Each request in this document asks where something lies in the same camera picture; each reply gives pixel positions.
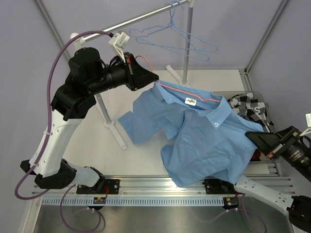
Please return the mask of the pink wire hanger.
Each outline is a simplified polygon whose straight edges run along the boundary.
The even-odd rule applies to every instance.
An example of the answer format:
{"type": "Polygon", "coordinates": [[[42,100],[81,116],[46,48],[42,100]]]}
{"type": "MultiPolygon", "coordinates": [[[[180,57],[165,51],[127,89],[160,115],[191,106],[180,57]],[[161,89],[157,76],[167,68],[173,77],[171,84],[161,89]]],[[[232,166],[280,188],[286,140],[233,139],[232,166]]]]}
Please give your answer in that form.
{"type": "MultiPolygon", "coordinates": [[[[152,73],[154,73],[154,72],[153,72],[153,69],[152,69],[152,66],[151,66],[151,64],[150,64],[150,62],[149,62],[149,60],[148,60],[145,56],[143,56],[143,55],[137,55],[135,58],[137,59],[137,58],[140,58],[140,57],[143,58],[143,59],[147,62],[148,66],[149,66],[149,70],[150,70],[152,73]]],[[[192,97],[196,97],[196,98],[199,99],[200,101],[221,102],[220,100],[211,99],[211,98],[209,98],[209,99],[202,99],[199,95],[195,95],[195,94],[193,94],[193,93],[189,93],[189,92],[183,91],[183,90],[181,90],[181,89],[179,89],[179,88],[173,88],[173,87],[171,87],[171,86],[164,85],[164,84],[162,84],[160,81],[157,81],[157,82],[158,82],[161,86],[163,86],[163,87],[169,88],[169,89],[171,89],[171,90],[175,90],[175,91],[180,92],[180,93],[184,93],[184,94],[189,95],[189,96],[192,96],[192,97]]]]}

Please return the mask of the black white plaid shirt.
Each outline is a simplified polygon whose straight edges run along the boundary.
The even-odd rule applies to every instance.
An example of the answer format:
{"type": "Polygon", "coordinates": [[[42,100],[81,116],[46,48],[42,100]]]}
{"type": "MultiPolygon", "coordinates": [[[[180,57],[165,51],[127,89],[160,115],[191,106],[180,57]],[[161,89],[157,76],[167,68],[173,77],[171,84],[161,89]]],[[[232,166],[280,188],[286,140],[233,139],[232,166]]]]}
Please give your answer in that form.
{"type": "Polygon", "coordinates": [[[237,94],[227,100],[233,111],[245,120],[258,123],[266,133],[275,132],[265,103],[252,92],[237,94]]]}

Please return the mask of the light blue shirt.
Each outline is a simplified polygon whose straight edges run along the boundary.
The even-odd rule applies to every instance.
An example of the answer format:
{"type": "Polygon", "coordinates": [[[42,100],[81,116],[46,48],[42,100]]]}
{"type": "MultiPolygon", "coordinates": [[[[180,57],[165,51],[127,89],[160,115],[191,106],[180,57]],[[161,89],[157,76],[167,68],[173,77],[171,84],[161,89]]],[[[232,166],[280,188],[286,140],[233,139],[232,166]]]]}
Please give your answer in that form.
{"type": "Polygon", "coordinates": [[[161,86],[157,81],[133,102],[132,111],[119,118],[131,141],[138,145],[163,131],[172,145],[165,145],[161,159],[179,187],[212,176],[235,184],[249,164],[256,146],[246,132],[262,132],[260,124],[237,115],[227,100],[210,91],[160,81],[199,95],[196,97],[161,86]]]}

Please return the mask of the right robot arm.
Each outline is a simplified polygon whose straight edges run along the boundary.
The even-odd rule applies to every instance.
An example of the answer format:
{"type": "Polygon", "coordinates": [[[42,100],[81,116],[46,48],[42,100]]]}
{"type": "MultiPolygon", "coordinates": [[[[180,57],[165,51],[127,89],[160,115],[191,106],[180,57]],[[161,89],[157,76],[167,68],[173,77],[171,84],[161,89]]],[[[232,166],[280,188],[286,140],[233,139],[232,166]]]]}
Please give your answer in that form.
{"type": "MultiPolygon", "coordinates": [[[[311,129],[303,132],[290,126],[274,133],[246,132],[246,137],[270,160],[283,158],[308,181],[311,179],[311,129]]],[[[296,228],[311,231],[311,196],[296,195],[278,189],[276,183],[260,183],[242,175],[238,181],[232,176],[207,178],[202,183],[208,195],[229,195],[237,199],[248,195],[271,206],[286,216],[296,228]]]]}

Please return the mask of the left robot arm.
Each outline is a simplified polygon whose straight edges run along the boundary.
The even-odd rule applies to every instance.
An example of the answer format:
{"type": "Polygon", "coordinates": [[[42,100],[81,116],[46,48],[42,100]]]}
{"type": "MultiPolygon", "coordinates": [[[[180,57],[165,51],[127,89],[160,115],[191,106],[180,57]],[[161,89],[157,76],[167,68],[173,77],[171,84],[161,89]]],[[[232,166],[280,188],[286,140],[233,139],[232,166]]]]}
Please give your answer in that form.
{"type": "Polygon", "coordinates": [[[126,52],[125,61],[115,56],[104,65],[95,48],[82,48],[69,60],[70,73],[51,102],[47,130],[41,148],[20,167],[35,176],[41,189],[63,189],[80,185],[83,194],[98,194],[106,189],[104,175],[93,167],[74,166],[63,159],[69,141],[96,104],[95,95],[125,85],[136,91],[153,83],[159,76],[144,69],[133,54],[126,52]]]}

